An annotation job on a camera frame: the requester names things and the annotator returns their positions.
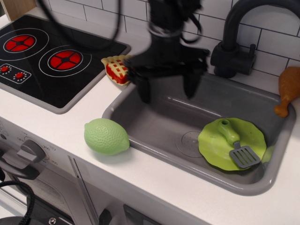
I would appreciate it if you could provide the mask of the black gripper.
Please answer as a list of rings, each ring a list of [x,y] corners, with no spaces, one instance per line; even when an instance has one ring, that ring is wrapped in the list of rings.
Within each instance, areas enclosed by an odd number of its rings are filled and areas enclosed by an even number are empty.
[[[148,79],[182,75],[185,95],[191,99],[207,71],[209,50],[183,45],[181,32],[162,33],[150,30],[151,44],[141,54],[125,61],[128,80],[133,82],[141,100],[150,103]]]

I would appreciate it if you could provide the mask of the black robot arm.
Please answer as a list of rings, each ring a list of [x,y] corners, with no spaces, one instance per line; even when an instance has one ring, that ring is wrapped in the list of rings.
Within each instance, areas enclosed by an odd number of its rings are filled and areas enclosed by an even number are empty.
[[[198,0],[151,0],[149,33],[151,44],[147,50],[125,61],[128,80],[136,85],[141,100],[150,102],[150,80],[181,75],[183,89],[192,98],[207,71],[209,50],[182,45],[186,40],[184,23],[191,20],[201,30],[194,12],[201,8]]]

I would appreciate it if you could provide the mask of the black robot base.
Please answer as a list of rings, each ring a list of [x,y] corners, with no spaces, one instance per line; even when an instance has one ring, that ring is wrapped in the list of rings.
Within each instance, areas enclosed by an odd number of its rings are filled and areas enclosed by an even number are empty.
[[[70,216],[38,198],[21,181],[0,182],[0,223],[2,225],[72,225]]]

